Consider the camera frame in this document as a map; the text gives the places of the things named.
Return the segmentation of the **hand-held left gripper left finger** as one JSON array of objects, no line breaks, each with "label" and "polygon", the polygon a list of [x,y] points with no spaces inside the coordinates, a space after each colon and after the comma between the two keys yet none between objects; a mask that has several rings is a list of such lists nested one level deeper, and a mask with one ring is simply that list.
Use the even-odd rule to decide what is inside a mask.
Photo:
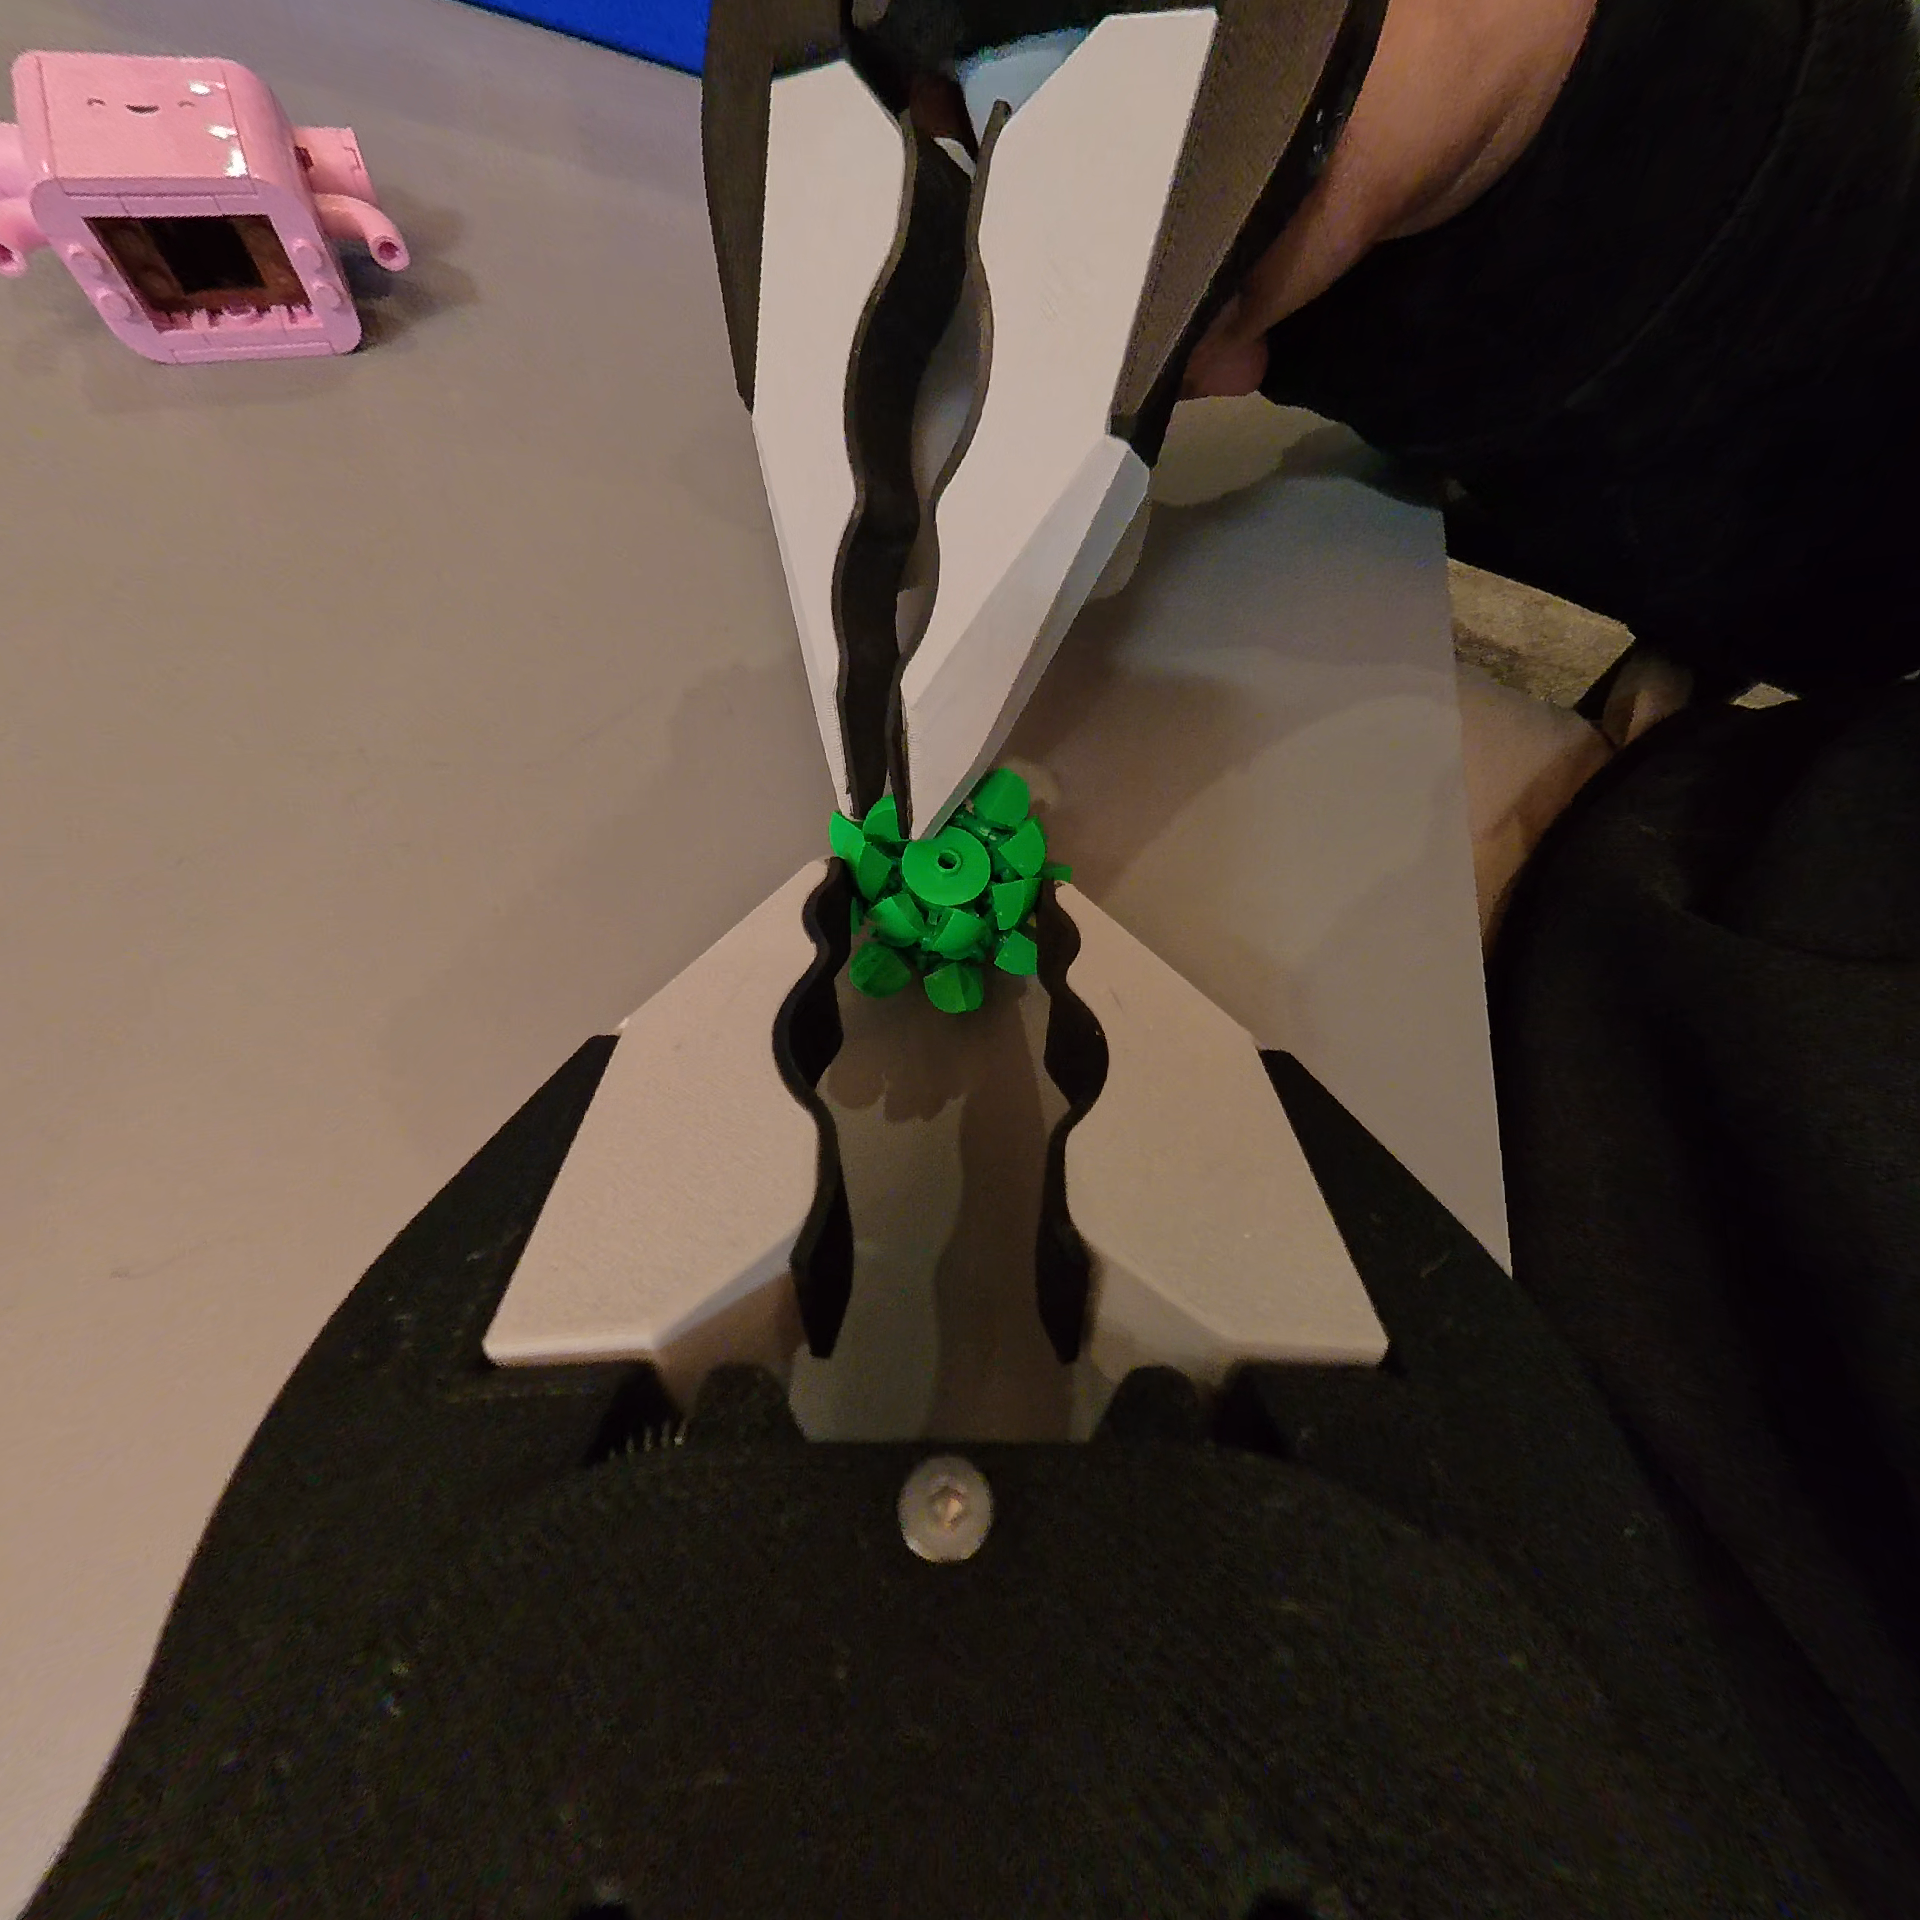
[{"label": "hand-held left gripper left finger", "polygon": [[619,1026],[486,1330],[491,1362],[833,1353],[852,1229],[818,1086],[847,945],[847,865],[810,862]]}]

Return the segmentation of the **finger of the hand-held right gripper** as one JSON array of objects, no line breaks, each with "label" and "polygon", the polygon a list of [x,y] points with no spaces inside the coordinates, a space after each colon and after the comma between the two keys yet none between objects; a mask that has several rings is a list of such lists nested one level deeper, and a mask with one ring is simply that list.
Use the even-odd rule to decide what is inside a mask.
[{"label": "finger of the hand-held right gripper", "polygon": [[751,431],[839,799],[897,750],[915,407],[962,290],[972,176],[847,58],[772,82]]},{"label": "finger of the hand-held right gripper", "polygon": [[915,834],[988,771],[1145,501],[1114,399],[1213,29],[1211,6],[1130,11],[958,66],[995,129],[972,202],[989,341],[900,680]]}]

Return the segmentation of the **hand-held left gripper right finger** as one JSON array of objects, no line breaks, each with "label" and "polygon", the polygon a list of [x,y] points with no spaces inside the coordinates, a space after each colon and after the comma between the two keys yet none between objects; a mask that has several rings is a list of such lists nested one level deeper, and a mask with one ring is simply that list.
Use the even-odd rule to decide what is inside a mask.
[{"label": "hand-held left gripper right finger", "polygon": [[1068,881],[1039,899],[1039,1320],[1087,1368],[1375,1365],[1385,1330],[1258,1041]]}]

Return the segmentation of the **person's right hand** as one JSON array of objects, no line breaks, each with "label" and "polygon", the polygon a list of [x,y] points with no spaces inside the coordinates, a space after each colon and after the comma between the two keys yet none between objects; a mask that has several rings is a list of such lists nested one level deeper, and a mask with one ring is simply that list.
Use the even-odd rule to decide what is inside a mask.
[{"label": "person's right hand", "polygon": [[1378,245],[1439,226],[1525,152],[1594,2],[1393,2],[1333,152],[1198,341],[1183,394],[1255,392],[1267,334]]}]

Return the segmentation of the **blue plastic bin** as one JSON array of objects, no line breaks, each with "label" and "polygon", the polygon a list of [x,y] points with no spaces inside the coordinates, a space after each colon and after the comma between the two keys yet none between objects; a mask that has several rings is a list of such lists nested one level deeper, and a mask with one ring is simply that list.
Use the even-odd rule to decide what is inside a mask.
[{"label": "blue plastic bin", "polygon": [[700,73],[705,63],[708,2],[479,2],[478,6],[691,73]]}]

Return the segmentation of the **person's black clad torso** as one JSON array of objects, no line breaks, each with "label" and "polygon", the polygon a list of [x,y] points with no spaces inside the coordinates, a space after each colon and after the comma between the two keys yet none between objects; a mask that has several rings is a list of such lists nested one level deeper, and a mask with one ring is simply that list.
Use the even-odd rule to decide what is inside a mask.
[{"label": "person's black clad torso", "polygon": [[1686,710],[1494,941],[1519,1282],[1839,1890],[1916,1914],[1917,690]]}]

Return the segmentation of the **pink toy brick pot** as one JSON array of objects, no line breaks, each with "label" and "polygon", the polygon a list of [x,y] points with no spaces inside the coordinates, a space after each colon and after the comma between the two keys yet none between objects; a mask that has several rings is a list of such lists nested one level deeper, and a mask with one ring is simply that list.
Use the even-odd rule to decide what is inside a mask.
[{"label": "pink toy brick pot", "polygon": [[220,57],[25,53],[2,125],[2,272],[50,248],[154,362],[337,357],[364,336],[340,241],[403,272],[349,127],[299,127]]}]

